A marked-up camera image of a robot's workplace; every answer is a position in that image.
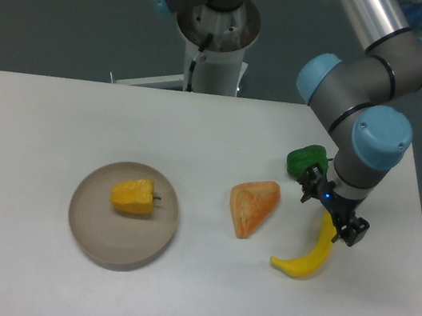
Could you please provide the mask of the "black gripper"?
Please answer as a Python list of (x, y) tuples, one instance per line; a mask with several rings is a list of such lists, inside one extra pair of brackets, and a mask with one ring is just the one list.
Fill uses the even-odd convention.
[(338, 240), (346, 246), (356, 245), (368, 232), (370, 224), (362, 217), (355, 216), (360, 199), (346, 198), (336, 193), (336, 183), (327, 181), (326, 173), (319, 163), (307, 167), (298, 178), (301, 185), (301, 203), (314, 198), (321, 202), (332, 215), (332, 223), (336, 229), (331, 242)]

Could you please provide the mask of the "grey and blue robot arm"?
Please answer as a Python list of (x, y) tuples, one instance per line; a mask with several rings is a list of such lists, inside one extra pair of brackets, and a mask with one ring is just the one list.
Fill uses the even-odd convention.
[[(185, 40), (183, 88), (234, 96), (244, 53), (258, 38), (261, 17), (250, 0), (154, 0), (174, 14)], [(422, 38), (408, 25), (397, 0), (340, 0), (364, 57), (344, 64), (320, 54), (297, 75), (297, 89), (337, 153), (328, 166), (308, 164), (299, 183), (303, 198), (319, 200), (336, 238), (356, 245), (368, 232), (357, 207), (402, 159), (412, 143), (407, 118), (394, 98), (422, 89)]]

